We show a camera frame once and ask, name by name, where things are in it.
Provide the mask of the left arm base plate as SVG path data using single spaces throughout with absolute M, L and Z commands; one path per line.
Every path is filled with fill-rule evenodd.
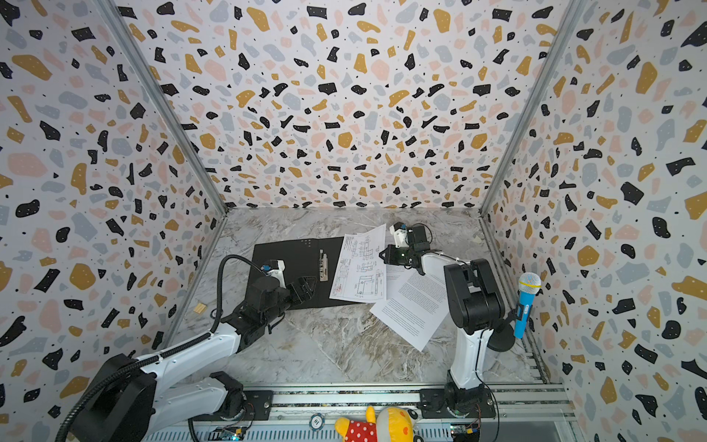
M 272 390 L 230 392 L 217 411 L 217 416 L 226 421 L 267 421 L 273 402 Z

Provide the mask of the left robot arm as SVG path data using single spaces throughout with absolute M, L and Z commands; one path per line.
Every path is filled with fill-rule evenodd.
M 229 420 L 255 414 L 243 384 L 224 371 L 188 385 L 182 381 L 252 346 L 289 309 L 313 298 L 318 282 L 307 276 L 282 285 L 275 276 L 262 276 L 215 330 L 153 355 L 110 358 L 64 418 L 57 440 L 73 435 L 80 441 L 140 441 L 202 415 Z

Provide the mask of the white text sheet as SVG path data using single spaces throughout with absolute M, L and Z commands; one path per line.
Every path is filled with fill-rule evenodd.
M 393 298 L 400 291 L 402 286 L 408 281 L 410 276 L 414 273 L 415 273 L 414 269 L 408 269 L 404 266 L 388 265 L 386 267 L 387 299 Z
M 439 277 L 415 271 L 393 298 L 375 303 L 370 312 L 421 352 L 449 314 L 447 291 Z

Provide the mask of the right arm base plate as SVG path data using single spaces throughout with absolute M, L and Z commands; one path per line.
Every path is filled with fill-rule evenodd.
M 423 418 L 495 418 L 495 401 L 484 386 L 458 389 L 451 383 L 445 388 L 419 391 L 419 409 Z

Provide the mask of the white technical drawing sheet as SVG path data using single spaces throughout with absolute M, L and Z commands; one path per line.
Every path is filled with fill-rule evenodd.
M 386 247 L 386 226 L 346 234 L 335 269 L 330 299 L 377 303 L 387 298 L 387 267 L 379 257 Z

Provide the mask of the orange folder black inside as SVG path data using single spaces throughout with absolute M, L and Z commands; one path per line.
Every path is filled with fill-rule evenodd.
M 329 239 L 292 239 L 260 243 L 254 246 L 250 259 L 262 266 L 269 261 L 285 263 L 285 283 L 292 283 L 299 277 L 314 277 L 314 296 L 294 309 L 324 309 L 355 305 L 355 302 L 330 299 L 333 278 L 336 276 L 343 237 Z

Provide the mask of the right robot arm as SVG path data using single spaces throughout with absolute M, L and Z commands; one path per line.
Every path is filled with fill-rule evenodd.
M 379 257 L 403 273 L 392 283 L 390 298 L 375 304 L 372 313 L 419 351 L 444 318 L 451 318 L 458 335 L 441 405 L 456 416 L 482 410 L 488 396 L 482 379 L 485 352 L 504 314 L 490 263 L 434 250 L 422 224 L 399 222 L 390 233 L 394 243 Z

